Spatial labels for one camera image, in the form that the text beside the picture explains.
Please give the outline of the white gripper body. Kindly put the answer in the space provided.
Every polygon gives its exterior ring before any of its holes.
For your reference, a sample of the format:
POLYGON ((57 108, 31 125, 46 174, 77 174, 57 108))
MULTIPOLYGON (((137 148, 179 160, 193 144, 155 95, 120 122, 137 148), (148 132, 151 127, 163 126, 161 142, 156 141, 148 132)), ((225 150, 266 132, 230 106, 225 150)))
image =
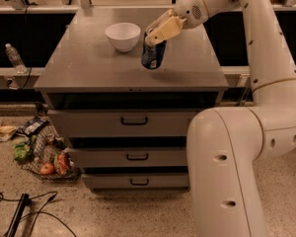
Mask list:
POLYGON ((175 15, 183 21, 185 29, 194 29, 209 18, 204 0, 178 0, 174 7, 175 15))

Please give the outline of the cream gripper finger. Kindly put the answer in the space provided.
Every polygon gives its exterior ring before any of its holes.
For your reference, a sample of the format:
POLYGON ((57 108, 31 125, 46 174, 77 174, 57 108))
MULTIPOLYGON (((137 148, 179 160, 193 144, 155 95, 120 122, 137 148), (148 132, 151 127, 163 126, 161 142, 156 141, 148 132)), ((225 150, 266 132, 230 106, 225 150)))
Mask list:
POLYGON ((153 21, 145 30, 148 36, 169 36, 173 30, 169 20, 173 16, 173 10, 169 9, 153 21))
POLYGON ((147 27, 145 43, 149 46, 156 46, 169 40, 182 31, 184 24, 185 19, 181 19, 179 16, 160 17, 147 27))

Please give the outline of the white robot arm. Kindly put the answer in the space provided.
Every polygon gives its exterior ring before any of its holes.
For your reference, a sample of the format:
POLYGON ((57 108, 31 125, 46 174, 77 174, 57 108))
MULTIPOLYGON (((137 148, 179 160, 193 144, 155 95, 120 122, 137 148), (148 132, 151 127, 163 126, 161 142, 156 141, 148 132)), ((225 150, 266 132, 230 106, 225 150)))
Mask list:
POLYGON ((270 0, 179 0, 145 30, 141 62, 159 67, 167 40, 240 8, 254 103, 207 109, 186 138, 196 237, 268 237, 253 162, 296 147, 296 65, 270 0))

